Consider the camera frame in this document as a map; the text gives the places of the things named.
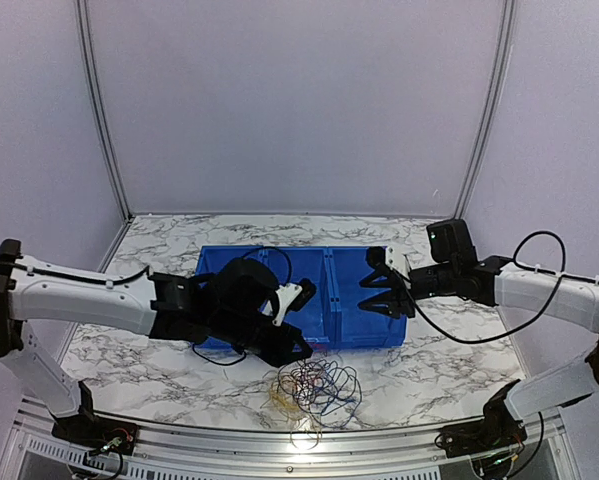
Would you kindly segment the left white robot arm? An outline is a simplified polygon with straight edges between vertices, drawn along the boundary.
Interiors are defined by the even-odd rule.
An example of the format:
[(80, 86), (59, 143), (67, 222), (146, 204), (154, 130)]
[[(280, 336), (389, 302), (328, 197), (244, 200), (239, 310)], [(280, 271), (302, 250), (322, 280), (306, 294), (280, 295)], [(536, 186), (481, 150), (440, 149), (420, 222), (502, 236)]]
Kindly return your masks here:
[(193, 346), (213, 338), (241, 356), (283, 367), (313, 353), (285, 317), (315, 293), (310, 280), (280, 282), (249, 256), (216, 273), (186, 277), (146, 267), (115, 277), (52, 266), (6, 239), (0, 245), (0, 363), (44, 401), (60, 433), (95, 445), (109, 428), (94, 412), (91, 391), (42, 349), (31, 321), (107, 326)]

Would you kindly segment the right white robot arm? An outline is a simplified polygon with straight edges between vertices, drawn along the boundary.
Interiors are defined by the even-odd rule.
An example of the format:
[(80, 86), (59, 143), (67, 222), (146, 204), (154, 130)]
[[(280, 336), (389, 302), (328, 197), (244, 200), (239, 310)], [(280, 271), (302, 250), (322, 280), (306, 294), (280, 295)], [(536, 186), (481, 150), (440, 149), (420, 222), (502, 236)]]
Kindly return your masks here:
[(484, 406), (484, 419), (474, 438), (485, 448), (494, 448), (508, 437), (514, 425), (553, 407), (575, 404), (599, 392), (599, 277), (567, 273), (564, 267), (550, 270), (530, 266), (510, 257), (477, 256), (468, 226), (462, 219), (449, 219), (426, 228), (433, 265), (412, 268), (407, 256), (395, 247), (370, 247), (366, 262), (372, 273), (360, 281), (378, 294), (359, 302), (360, 309), (381, 315), (409, 318), (423, 311), (419, 301), (435, 297), (457, 297), (488, 307), (506, 307), (532, 312), (532, 317), (507, 331), (511, 336), (547, 315), (596, 334), (597, 343), (588, 353), (523, 381), (514, 381)]

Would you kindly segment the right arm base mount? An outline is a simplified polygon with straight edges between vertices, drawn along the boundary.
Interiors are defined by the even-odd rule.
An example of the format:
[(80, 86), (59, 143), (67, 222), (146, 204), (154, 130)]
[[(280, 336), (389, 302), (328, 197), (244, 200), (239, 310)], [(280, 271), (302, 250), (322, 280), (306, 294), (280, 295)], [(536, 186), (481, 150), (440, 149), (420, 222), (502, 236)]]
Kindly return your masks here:
[(527, 439), (521, 420), (515, 420), (505, 406), (507, 394), (519, 383), (514, 380), (498, 390), (483, 406), (482, 418), (442, 427), (434, 440), (448, 458), (479, 454), (520, 445)]

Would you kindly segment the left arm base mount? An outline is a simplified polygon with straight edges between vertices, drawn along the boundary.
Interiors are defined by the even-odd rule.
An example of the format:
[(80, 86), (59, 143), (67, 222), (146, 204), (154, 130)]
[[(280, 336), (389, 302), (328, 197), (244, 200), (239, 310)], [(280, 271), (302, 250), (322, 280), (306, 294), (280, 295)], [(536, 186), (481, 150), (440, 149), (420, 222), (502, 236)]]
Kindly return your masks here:
[(76, 413), (65, 417), (52, 414), (52, 435), (88, 447), (91, 456), (109, 452), (131, 455), (137, 440), (138, 425), (97, 415), (90, 389), (82, 381), (78, 381), (77, 386), (79, 402)]

